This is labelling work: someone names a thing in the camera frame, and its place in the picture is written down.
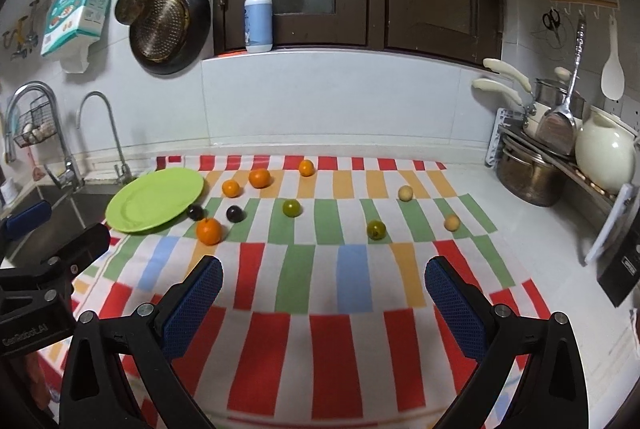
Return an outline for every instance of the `stainless steel sink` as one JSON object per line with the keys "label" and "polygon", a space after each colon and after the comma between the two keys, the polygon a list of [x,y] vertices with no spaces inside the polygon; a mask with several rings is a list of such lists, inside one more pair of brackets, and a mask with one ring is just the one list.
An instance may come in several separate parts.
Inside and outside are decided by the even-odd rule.
{"label": "stainless steel sink", "polygon": [[40,200],[47,200],[53,209],[51,219],[23,239],[9,244],[5,259],[14,266],[47,259],[85,228],[103,221],[107,204],[121,188],[115,184],[87,184],[71,193],[52,185],[36,187],[15,208],[14,214]]}

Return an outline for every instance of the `wire basket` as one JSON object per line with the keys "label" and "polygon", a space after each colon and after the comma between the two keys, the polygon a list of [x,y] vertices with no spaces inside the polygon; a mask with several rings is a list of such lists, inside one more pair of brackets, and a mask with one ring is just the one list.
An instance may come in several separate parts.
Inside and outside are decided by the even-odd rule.
{"label": "wire basket", "polygon": [[49,99],[40,97],[31,102],[29,111],[18,117],[17,131],[14,142],[20,148],[34,146],[55,135],[57,130]]}

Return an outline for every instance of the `metal screw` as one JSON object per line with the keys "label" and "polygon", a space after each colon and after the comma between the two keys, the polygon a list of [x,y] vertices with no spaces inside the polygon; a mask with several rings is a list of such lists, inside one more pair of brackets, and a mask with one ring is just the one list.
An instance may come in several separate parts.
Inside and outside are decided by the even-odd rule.
{"label": "metal screw", "polygon": [[509,317],[511,315],[511,308],[506,304],[497,304],[494,306],[494,312],[498,317]]}
{"label": "metal screw", "polygon": [[154,306],[151,303],[144,303],[141,304],[138,309],[136,310],[136,312],[138,312],[138,315],[141,317],[146,317],[148,316],[151,312],[153,312],[154,310]]}
{"label": "metal screw", "polygon": [[91,310],[87,310],[86,312],[82,312],[78,317],[78,320],[85,324],[94,318],[94,313]]}
{"label": "metal screw", "polygon": [[569,317],[567,317],[562,312],[554,313],[554,319],[558,324],[567,324],[569,322]]}

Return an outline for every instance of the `orange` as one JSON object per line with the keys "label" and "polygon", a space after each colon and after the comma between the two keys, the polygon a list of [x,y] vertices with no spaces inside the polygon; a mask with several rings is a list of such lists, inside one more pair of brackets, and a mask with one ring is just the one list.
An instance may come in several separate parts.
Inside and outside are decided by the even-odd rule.
{"label": "orange", "polygon": [[305,159],[302,162],[300,162],[300,165],[298,166],[298,171],[300,171],[300,174],[302,174],[302,176],[311,176],[313,173],[316,172],[316,168],[314,167],[313,162]]}
{"label": "orange", "polygon": [[267,187],[271,183],[271,173],[266,169],[254,169],[249,173],[249,183],[256,189]]}
{"label": "orange", "polygon": [[222,240],[222,225],[213,218],[201,219],[196,225],[196,237],[208,246],[220,243]]}
{"label": "orange", "polygon": [[222,184],[222,192],[227,198],[235,198],[240,194],[240,184],[235,180],[227,180]]}

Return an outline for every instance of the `packaged tissue box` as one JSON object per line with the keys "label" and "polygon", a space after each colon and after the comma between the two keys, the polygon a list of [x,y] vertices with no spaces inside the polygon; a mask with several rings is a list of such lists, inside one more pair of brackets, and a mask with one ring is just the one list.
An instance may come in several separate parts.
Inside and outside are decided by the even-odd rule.
{"label": "packaged tissue box", "polygon": [[49,9],[42,55],[68,73],[83,73],[88,48],[100,39],[110,0],[56,0]]}

